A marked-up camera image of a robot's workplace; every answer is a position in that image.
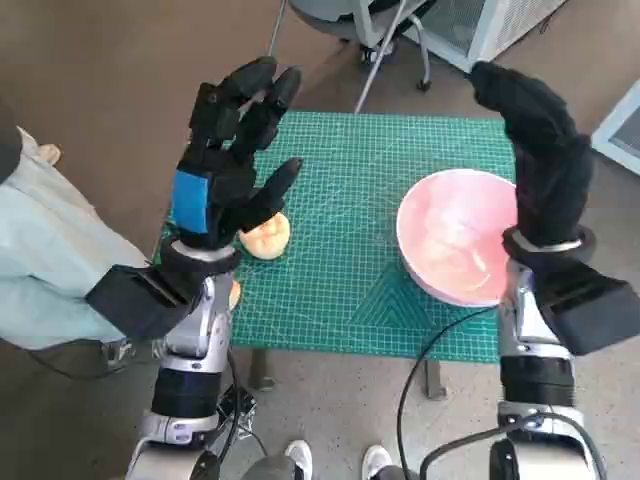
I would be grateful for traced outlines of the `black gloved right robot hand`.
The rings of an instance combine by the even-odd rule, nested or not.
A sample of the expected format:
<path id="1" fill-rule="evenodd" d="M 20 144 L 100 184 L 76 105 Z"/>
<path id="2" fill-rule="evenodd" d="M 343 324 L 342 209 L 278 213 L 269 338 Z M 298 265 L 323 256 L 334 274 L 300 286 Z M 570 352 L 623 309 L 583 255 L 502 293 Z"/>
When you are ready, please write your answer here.
<path id="1" fill-rule="evenodd" d="M 540 79 L 479 61 L 469 80 L 476 102 L 500 114 L 513 145 L 517 230 L 538 248 L 576 241 L 593 176 L 590 137 Z"/>

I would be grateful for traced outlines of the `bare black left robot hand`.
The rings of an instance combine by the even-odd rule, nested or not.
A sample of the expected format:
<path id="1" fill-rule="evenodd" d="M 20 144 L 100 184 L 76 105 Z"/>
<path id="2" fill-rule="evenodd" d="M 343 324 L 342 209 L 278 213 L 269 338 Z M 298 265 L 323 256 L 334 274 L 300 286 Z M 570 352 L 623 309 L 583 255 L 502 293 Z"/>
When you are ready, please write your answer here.
<path id="1" fill-rule="evenodd" d="M 186 246 L 221 249 L 237 232 L 258 227 L 283 208 L 301 158 L 281 164 L 262 186 L 254 165 L 256 153 L 275 140 L 301 85 L 299 68 L 277 67 L 273 57 L 263 56 L 218 84 L 200 84 L 171 195 L 174 225 Z"/>

